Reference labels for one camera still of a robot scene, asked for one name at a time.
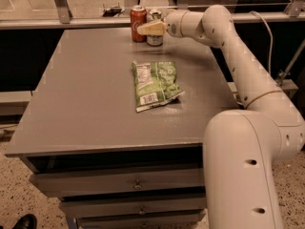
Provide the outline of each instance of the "silver can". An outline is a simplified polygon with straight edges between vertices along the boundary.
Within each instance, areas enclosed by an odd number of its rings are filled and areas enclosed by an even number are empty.
[[[161,19],[162,12],[160,10],[150,10],[148,14],[148,22]],[[161,46],[163,44],[163,35],[148,35],[147,43],[150,46]]]

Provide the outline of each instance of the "floor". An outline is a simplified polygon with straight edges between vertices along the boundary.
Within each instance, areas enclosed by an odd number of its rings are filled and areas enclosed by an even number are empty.
[[[77,18],[97,18],[104,6],[123,4],[124,0],[69,0]],[[145,0],[147,5],[166,6],[167,0]],[[55,19],[57,11],[52,0],[0,0],[0,21],[6,19]],[[14,127],[0,126],[0,225],[11,229],[27,213],[37,216],[37,228],[66,229],[64,214],[56,198],[46,198],[29,182],[30,170],[18,159],[4,156]],[[305,228],[305,152],[291,160],[274,164],[274,180],[285,229]],[[162,227],[169,229],[204,229],[198,224]]]

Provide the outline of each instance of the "drawer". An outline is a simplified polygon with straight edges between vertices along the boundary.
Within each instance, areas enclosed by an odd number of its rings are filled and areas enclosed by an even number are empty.
[[[117,229],[146,228],[167,224],[197,223],[204,217],[204,211],[183,211],[173,213],[156,213],[145,217],[123,216],[107,218],[78,219],[78,225],[83,229]]]
[[[47,197],[125,193],[203,186],[198,164],[137,167],[32,175],[30,182]]]
[[[114,196],[114,198],[61,202],[59,206],[69,218],[145,216],[169,211],[203,210],[206,207],[203,188],[154,191],[150,194],[128,193],[125,198]]]

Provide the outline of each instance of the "gray tabletop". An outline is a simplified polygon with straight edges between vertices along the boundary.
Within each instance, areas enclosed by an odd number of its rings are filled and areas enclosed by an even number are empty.
[[[137,113],[131,64],[175,61],[179,101]],[[7,156],[183,147],[200,144],[209,120],[236,108],[210,48],[165,36],[134,43],[131,30],[65,31]]]

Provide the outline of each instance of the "red can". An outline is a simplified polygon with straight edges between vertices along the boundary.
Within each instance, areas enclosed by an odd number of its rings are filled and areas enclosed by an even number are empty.
[[[137,32],[137,28],[146,23],[147,12],[140,5],[133,6],[131,10],[132,40],[134,42],[145,42],[146,35]]]

